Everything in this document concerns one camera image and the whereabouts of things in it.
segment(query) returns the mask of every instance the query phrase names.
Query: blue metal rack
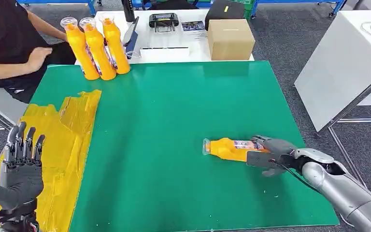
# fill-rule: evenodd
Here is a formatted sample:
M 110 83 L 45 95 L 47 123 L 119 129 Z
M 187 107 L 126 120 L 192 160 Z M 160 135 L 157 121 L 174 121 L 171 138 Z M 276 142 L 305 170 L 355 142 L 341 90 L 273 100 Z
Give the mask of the blue metal rack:
M 211 4 L 213 3 L 214 0 L 211 0 L 211 1 L 199 1 L 197 2 L 197 7 L 198 8 L 201 8 L 201 9 L 204 9 L 204 8 L 210 8 L 211 7 Z M 139 10 L 142 8 L 142 1 L 141 0 L 132 0 L 133 2 L 133 7 L 135 10 Z M 149 8 L 151 7 L 151 3 L 146 3 L 144 5 L 146 8 Z
M 255 18 L 255 11 L 257 10 L 259 3 L 306 3 L 306 2 L 317 2 L 318 5 L 323 2 L 334 2 L 336 4 L 335 8 L 328 17 L 333 17 L 342 8 L 345 0 L 255 0 L 252 5 L 251 18 Z
M 35 3 L 86 3 L 89 6 L 90 14 L 94 16 L 96 14 L 96 9 L 93 2 L 96 0 L 17 0 L 21 4 L 35 4 Z

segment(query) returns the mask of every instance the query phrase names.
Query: yellow plastic bag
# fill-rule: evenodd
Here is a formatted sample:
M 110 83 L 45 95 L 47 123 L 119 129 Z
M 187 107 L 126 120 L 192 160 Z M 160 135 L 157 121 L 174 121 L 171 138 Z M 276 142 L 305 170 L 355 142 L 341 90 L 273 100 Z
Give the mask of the yellow plastic bag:
M 29 105 L 20 121 L 28 131 L 36 128 L 35 138 L 46 136 L 42 152 L 43 192 L 36 210 L 41 230 L 66 232 L 80 189 L 86 156 L 101 91 L 81 92 L 65 98 L 60 111 L 53 105 Z

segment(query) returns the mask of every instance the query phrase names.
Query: black wire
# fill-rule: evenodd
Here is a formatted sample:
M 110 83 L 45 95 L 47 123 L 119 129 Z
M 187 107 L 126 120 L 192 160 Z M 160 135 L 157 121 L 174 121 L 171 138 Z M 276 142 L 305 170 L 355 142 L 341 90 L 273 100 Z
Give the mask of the black wire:
M 275 164 L 278 164 L 279 166 L 283 167 L 285 170 L 287 170 L 289 173 L 291 173 L 294 177 L 296 177 L 300 182 L 302 182 L 304 185 L 306 185 L 308 188 L 312 189 L 313 191 L 317 192 L 320 194 L 320 192 L 318 190 L 316 190 L 314 187 L 312 187 L 310 184 L 306 183 L 304 180 L 302 180 L 298 175 L 296 175 L 293 171 L 291 171 L 288 167 L 286 167 L 285 165 L 281 164 L 280 162 L 276 161 L 276 160 L 272 160 L 270 159 L 269 162 L 271 163 L 275 163 Z

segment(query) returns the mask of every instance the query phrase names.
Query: bottle cap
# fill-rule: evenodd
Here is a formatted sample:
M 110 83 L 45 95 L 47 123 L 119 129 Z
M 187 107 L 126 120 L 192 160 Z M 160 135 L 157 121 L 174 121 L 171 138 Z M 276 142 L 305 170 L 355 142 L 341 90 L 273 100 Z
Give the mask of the bottle cap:
M 77 28 L 77 19 L 73 17 L 66 17 L 60 21 L 60 25 L 65 30 L 74 30 Z
M 108 13 L 101 14 L 101 15 L 99 16 L 99 19 L 100 19 L 100 21 L 101 21 L 104 25 L 109 25 L 109 24 L 114 23 L 114 22 L 113 22 L 114 16 L 113 16 L 112 14 L 108 14 Z
M 96 29 L 96 21 L 94 18 L 87 17 L 87 18 L 82 18 L 80 20 L 79 25 L 83 28 L 83 30 L 94 30 Z
M 211 152 L 211 142 L 209 139 L 204 139 L 202 141 L 202 153 L 203 155 L 208 155 Z

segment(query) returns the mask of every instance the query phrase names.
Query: green mat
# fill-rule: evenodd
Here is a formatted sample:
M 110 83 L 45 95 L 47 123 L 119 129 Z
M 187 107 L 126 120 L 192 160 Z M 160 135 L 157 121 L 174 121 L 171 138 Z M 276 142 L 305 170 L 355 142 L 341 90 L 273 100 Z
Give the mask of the green mat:
M 113 81 L 52 67 L 32 103 L 101 89 L 71 232 L 332 225 L 319 194 L 285 173 L 202 154 L 204 138 L 254 134 L 304 146 L 267 61 L 132 65 Z

